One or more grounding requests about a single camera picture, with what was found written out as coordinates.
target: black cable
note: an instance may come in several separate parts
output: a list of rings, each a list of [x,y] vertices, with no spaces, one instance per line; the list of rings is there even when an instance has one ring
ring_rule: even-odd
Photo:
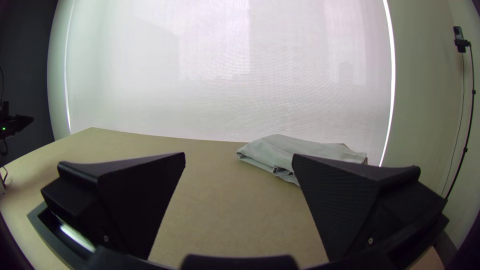
[[[445,199],[448,200],[450,193],[452,192],[452,188],[454,187],[455,181],[457,181],[457,177],[459,176],[460,173],[460,168],[462,167],[462,163],[464,162],[465,158],[465,153],[467,153],[468,148],[467,145],[469,144],[469,139],[470,139],[470,130],[472,129],[472,119],[474,118],[474,104],[475,104],[475,71],[474,71],[474,55],[472,53],[472,44],[469,42],[468,47],[470,48],[470,58],[471,58],[471,110],[470,110],[470,123],[468,124],[468,131],[466,133],[466,140],[465,140],[465,147],[463,148],[463,153],[461,154],[461,159],[460,163],[458,164],[458,168],[456,169],[455,177],[453,178],[453,181],[451,182],[450,189],[448,190],[448,193],[446,194]]]
[[[462,93],[461,93],[461,111],[460,111],[460,125],[458,126],[458,132],[456,133],[456,139],[455,139],[455,146],[453,147],[453,154],[451,154],[451,159],[450,159],[450,168],[448,168],[448,174],[446,175],[446,181],[443,184],[443,189],[441,190],[440,194],[443,194],[445,191],[445,188],[447,187],[447,182],[449,181],[450,177],[450,171],[452,170],[452,165],[454,163],[454,157],[455,157],[455,151],[457,150],[457,144],[459,142],[459,136],[460,136],[460,130],[462,128],[462,119],[464,118],[464,105],[465,105],[465,61],[464,61],[464,55],[461,55],[461,71],[463,73],[463,87],[462,87]]]
[[[9,146],[7,145],[7,142],[5,141],[5,138],[2,138],[2,140],[3,140],[3,144],[5,145],[5,151],[2,151],[0,149],[0,155],[5,157],[6,155],[9,154]]]
[[[3,188],[5,188],[5,182],[7,181],[7,176],[9,176],[9,171],[7,170],[7,168],[5,168],[5,166],[2,166],[2,168],[5,170],[5,176],[2,177],[2,175],[0,174],[0,179],[1,179],[1,184],[3,185]]]

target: gray towel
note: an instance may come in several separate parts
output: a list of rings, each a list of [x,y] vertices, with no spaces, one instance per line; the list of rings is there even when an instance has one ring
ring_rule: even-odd
[[[236,152],[241,161],[295,183],[299,186],[292,168],[294,154],[304,154],[331,160],[364,164],[366,153],[357,153],[344,144],[318,143],[280,134],[270,135],[247,143]]]

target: tan tabletop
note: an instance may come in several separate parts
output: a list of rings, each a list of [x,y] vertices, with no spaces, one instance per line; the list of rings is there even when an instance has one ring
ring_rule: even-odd
[[[58,177],[59,161],[97,163],[185,152],[186,167],[158,231],[150,261],[177,268],[187,254],[290,254],[300,268],[326,263],[327,255],[301,190],[239,161],[236,150],[244,144],[90,128],[6,165],[9,185],[0,199],[0,211],[36,269],[66,269],[27,219],[27,214],[43,201],[40,189]],[[428,260],[438,264],[433,248],[427,255],[432,252]],[[421,261],[431,265],[425,259]]]

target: white backdrop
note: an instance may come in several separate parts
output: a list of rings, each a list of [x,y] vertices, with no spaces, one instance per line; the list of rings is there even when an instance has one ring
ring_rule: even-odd
[[[380,163],[393,93],[382,0],[60,2],[50,114],[66,103],[71,133],[241,142],[280,133],[345,143]]]

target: white curtain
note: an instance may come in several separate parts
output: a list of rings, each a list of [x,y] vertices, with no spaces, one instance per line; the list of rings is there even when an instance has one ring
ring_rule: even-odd
[[[278,133],[380,163],[392,94],[382,0],[78,0],[66,38],[55,72],[72,133]]]

